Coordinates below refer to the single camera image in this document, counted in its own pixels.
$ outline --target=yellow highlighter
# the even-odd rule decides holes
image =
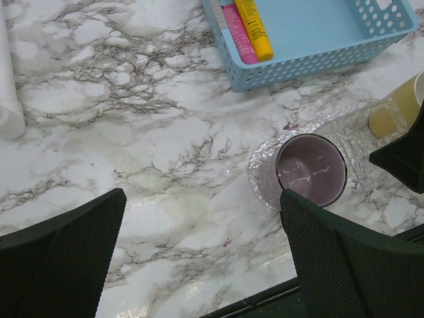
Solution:
[[[254,0],[235,0],[235,3],[259,62],[271,60],[274,53]]]

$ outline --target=marble countertop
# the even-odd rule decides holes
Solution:
[[[128,197],[98,318],[199,317],[295,276],[280,217],[250,190],[264,140],[424,68],[421,28],[375,60],[231,90],[199,0],[3,0],[27,132],[0,141],[0,235],[114,187]],[[387,235],[424,223],[398,184],[334,211]]]

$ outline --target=clear glass plate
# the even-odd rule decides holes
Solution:
[[[389,111],[397,131],[384,138],[374,136],[368,126],[371,113],[381,108]],[[313,133],[329,139],[340,150],[348,166],[348,186],[351,190],[370,191],[383,184],[395,182],[383,169],[371,164],[371,152],[381,148],[407,132],[407,124],[392,99],[373,103],[357,103],[328,116],[321,117],[293,130],[284,131],[277,137],[264,141],[252,154],[248,163],[250,186],[257,198],[270,209],[279,211],[262,193],[260,167],[274,155],[285,141],[297,134]]]

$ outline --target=pink tube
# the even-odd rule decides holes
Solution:
[[[236,5],[234,3],[231,5],[224,5],[223,14],[228,24],[230,34],[236,44],[240,59],[245,64],[259,63],[258,57],[256,56],[256,53],[249,41],[249,37],[247,36],[246,29],[241,21]]]

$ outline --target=blue basket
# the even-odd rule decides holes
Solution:
[[[371,60],[419,26],[407,0],[392,0],[385,9],[376,0],[256,0],[274,58],[247,65],[221,9],[232,2],[202,0],[235,91]]]

